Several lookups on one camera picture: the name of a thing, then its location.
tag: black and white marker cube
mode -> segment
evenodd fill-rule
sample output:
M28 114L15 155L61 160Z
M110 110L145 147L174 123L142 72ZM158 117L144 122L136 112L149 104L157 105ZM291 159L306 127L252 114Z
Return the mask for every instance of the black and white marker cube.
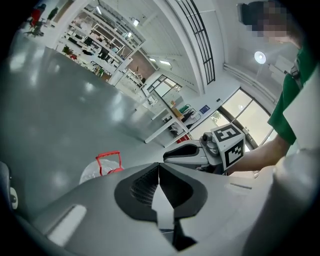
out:
M245 134L232 123L212 129L211 132L220 152L223 169L226 170L244 156Z

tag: blue sign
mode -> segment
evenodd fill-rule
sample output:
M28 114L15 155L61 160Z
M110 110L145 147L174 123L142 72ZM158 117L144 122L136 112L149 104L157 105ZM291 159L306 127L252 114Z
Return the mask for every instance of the blue sign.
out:
M208 107L207 105L205 105L203 108L200 109L200 112L202 114L206 113L208 110L210 109L210 107Z

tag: plastic bag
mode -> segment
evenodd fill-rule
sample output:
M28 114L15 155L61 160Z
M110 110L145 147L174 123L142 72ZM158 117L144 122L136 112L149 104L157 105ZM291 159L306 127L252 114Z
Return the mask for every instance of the plastic bag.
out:
M115 154L118 154L119 162L110 161L107 159L100 159L102 157L107 157ZM121 166L120 152L111 151L107 153L102 153L96 157L96 161L93 161L84 169L80 177L79 185L93 178L97 178L114 172L120 172L122 170L123 168Z

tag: black railing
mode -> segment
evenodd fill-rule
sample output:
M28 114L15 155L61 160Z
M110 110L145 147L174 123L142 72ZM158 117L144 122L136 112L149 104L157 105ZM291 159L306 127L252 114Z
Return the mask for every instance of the black railing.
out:
M211 45L208 33L198 11L198 8L193 0L175 0L183 11L187 21L189 22L196 41L199 45L201 57L203 60L206 82L210 84L216 80L214 58L212 55Z

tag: gray floor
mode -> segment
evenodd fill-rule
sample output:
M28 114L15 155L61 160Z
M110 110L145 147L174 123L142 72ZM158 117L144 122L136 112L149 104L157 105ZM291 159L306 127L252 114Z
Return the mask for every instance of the gray floor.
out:
M125 168L161 161L162 121L64 55L19 36L1 67L0 161L12 172L27 219L79 184L99 153L119 150Z

